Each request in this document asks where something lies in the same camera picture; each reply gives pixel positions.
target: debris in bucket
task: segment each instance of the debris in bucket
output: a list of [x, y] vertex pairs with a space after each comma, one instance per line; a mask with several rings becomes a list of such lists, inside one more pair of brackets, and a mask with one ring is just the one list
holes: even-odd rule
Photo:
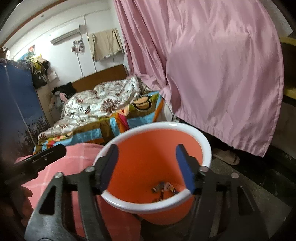
[[174, 188], [174, 186], [172, 184], [170, 184], [169, 182], [160, 182], [157, 186], [153, 187], [151, 189], [151, 191], [153, 193], [157, 193], [160, 191], [160, 198], [156, 198], [154, 199], [152, 202], [159, 202], [164, 200], [163, 195], [164, 195], [164, 191], [169, 191], [172, 192], [174, 195], [178, 194], [179, 192]]

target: blue gripper pad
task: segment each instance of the blue gripper pad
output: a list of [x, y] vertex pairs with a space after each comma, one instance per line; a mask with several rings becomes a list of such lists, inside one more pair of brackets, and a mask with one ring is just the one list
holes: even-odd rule
[[97, 186], [97, 188], [99, 188], [101, 192], [108, 188], [113, 171], [118, 161], [118, 156], [118, 146], [112, 144], [106, 156], [100, 157], [94, 166], [96, 170], [96, 180], [99, 182], [99, 186]]
[[193, 194], [196, 189], [195, 174], [198, 172], [200, 165], [194, 157], [188, 155], [183, 144], [177, 145], [176, 157], [186, 188]]

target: wooden trim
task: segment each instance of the wooden trim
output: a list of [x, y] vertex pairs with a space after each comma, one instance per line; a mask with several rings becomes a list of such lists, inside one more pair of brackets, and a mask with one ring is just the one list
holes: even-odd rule
[[32, 15], [31, 17], [29, 17], [26, 21], [24, 21], [21, 25], [19, 25], [15, 30], [13, 30], [13, 32], [0, 44], [0, 46], [4, 46], [4, 44], [7, 43], [7, 41], [17, 32], [19, 31], [23, 26], [25, 26], [28, 22], [30, 22], [32, 19], [36, 18], [38, 15], [42, 14], [43, 12], [45, 12], [46, 10], [60, 4], [63, 2], [66, 2], [68, 0], [58, 0], [50, 5], [48, 5], [47, 7], [41, 9], [40, 11], [38, 11], [37, 13], [35, 13], [34, 15]]
[[123, 64], [120, 64], [77, 80], [72, 83], [72, 86], [77, 92], [81, 92], [85, 90], [93, 90], [96, 85], [102, 82], [123, 80], [126, 79], [126, 77], [126, 69]]

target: air conditioner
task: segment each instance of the air conditioner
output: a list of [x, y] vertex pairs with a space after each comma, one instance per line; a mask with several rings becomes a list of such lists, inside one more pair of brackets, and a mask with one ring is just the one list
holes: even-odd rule
[[79, 23], [71, 23], [69, 25], [66, 25], [63, 28], [60, 28], [54, 32], [52, 32], [49, 37], [50, 37], [50, 42], [54, 45], [58, 42], [61, 42], [62, 40], [75, 35], [77, 33], [80, 33], [79, 29]]

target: wardrobe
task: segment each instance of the wardrobe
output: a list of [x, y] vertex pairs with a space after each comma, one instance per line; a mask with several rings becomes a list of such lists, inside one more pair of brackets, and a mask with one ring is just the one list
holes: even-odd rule
[[0, 58], [0, 162], [32, 155], [39, 133], [49, 128], [26, 63]]

